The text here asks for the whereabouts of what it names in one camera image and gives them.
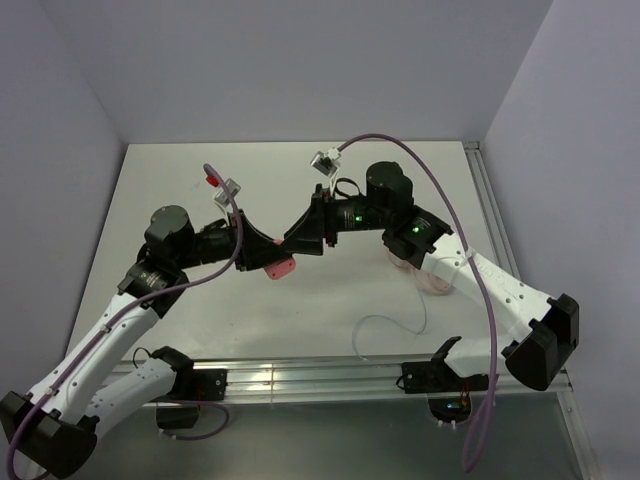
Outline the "aluminium front rail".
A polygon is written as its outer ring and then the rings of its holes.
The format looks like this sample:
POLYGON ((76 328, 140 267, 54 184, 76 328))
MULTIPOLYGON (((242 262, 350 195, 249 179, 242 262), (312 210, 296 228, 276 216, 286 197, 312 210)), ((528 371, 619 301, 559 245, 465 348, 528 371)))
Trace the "aluminium front rail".
POLYGON ((194 370, 224 369, 228 405, 410 399, 395 385, 404 362, 427 356, 196 360, 194 370))

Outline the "pink round power strip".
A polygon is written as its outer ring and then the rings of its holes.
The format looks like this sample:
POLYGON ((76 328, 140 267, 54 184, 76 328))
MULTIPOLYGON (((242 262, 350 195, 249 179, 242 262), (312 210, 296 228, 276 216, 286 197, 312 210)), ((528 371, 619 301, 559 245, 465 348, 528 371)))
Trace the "pink round power strip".
POLYGON ((414 270, 414 267, 406 260, 403 260, 392 253, 390 250, 387 251, 387 256, 389 261, 398 269, 411 272, 414 270))

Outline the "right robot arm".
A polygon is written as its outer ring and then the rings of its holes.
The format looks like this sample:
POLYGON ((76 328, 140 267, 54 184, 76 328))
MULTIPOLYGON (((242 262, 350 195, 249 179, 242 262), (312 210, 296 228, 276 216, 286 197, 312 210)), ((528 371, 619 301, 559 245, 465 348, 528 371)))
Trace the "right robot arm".
POLYGON ((551 385, 579 344, 578 302, 568 294, 552 297, 532 288, 475 252, 448 223, 416 205, 413 183, 397 163, 370 166, 364 193, 345 199, 318 185, 282 247, 292 254, 320 255, 341 233, 373 230, 381 231, 392 255, 487 311, 487 339, 454 336, 433 355, 438 386, 452 390, 468 377, 501 369, 535 391, 551 385))

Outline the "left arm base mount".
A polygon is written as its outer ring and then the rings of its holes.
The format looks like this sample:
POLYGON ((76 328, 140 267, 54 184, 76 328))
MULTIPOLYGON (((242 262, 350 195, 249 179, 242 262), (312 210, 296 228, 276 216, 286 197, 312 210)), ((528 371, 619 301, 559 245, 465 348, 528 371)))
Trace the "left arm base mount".
POLYGON ((196 369, 177 375, 172 390, 153 400, 160 435, 174 440, 197 441, 222 432, 230 421, 228 408, 219 403, 224 399, 226 378, 224 369, 196 369), (180 430, 192 430, 210 410, 222 413, 222 422, 214 430, 194 435, 180 433, 180 430))

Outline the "aluminium side rail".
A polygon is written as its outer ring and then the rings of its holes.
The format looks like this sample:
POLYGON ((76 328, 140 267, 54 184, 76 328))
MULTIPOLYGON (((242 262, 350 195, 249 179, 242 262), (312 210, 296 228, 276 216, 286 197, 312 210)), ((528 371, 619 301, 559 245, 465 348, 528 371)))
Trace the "aluminium side rail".
POLYGON ((488 170, 484 163, 481 143, 477 141, 463 142, 462 146, 479 196, 496 261, 501 268, 512 276, 520 278, 520 272, 489 180, 488 170))

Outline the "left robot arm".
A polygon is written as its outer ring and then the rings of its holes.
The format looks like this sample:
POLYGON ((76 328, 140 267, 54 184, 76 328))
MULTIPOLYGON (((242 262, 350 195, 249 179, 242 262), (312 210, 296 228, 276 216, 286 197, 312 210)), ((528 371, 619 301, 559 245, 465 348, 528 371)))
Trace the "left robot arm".
POLYGON ((166 316, 189 288, 240 270, 274 269, 294 261, 280 241, 256 230, 235 210, 197 231, 187 211, 171 205, 151 216, 144 244, 105 312, 74 349, 25 394, 1 401, 9 443, 7 475, 26 456, 59 479, 76 473, 98 440, 145 403, 186 400, 195 386, 193 360, 161 347, 133 373, 105 386, 124 354, 166 316))

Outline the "pink plug adapter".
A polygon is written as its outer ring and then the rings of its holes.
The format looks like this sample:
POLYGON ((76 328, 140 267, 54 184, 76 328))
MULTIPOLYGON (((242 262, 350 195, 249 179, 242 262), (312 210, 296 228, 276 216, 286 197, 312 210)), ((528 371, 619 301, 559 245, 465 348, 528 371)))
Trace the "pink plug adapter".
POLYGON ((292 254, 287 253, 284 259, 277 260, 263 268, 267 277, 271 280, 280 280, 293 272, 296 268, 296 260, 292 254))

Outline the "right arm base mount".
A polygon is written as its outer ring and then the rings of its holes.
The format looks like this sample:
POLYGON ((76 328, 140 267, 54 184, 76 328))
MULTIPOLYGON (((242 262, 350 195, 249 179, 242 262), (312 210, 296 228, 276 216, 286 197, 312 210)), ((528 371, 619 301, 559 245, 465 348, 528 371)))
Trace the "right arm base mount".
POLYGON ((472 392, 488 389, 486 374, 458 376, 444 362, 404 362, 395 385, 407 395, 425 394, 429 411, 437 423, 458 424, 472 414, 472 392))

